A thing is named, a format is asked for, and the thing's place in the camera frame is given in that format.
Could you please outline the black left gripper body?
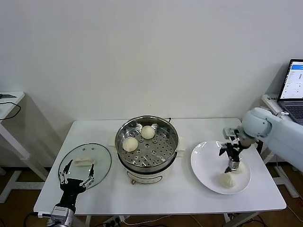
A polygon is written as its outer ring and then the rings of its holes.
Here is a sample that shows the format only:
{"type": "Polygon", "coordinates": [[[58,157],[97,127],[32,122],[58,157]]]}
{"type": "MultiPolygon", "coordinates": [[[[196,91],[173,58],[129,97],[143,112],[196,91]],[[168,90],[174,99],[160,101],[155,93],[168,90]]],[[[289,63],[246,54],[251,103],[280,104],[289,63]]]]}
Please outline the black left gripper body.
{"type": "Polygon", "coordinates": [[[60,189],[63,191],[59,202],[59,207],[75,208],[77,196],[83,193],[83,180],[68,178],[67,183],[60,184],[60,189]]]}

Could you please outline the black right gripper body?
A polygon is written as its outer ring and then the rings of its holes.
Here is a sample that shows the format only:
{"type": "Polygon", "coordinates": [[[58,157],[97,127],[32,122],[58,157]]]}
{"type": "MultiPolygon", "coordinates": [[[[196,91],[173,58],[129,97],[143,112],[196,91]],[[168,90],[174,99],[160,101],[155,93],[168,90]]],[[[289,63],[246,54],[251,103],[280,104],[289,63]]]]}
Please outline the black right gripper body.
{"type": "Polygon", "coordinates": [[[241,144],[226,143],[226,153],[233,162],[240,162],[240,153],[243,151],[241,144]]]}

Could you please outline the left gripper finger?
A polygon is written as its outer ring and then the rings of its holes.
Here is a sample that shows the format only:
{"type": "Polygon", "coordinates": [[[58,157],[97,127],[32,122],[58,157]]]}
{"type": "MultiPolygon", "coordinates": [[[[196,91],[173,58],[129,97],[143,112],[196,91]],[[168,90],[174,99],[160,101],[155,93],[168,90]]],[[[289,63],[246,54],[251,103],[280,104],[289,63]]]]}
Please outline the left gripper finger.
{"type": "Polygon", "coordinates": [[[69,169],[71,167],[73,160],[71,159],[69,161],[69,163],[64,167],[64,169],[62,171],[59,171],[59,180],[60,180],[60,184],[67,184],[68,180],[67,180],[67,175],[69,173],[69,169]]]}
{"type": "Polygon", "coordinates": [[[94,164],[91,165],[88,178],[85,181],[83,181],[82,183],[80,183],[80,186],[87,187],[87,186],[91,185],[93,182],[94,182],[94,164]]]}

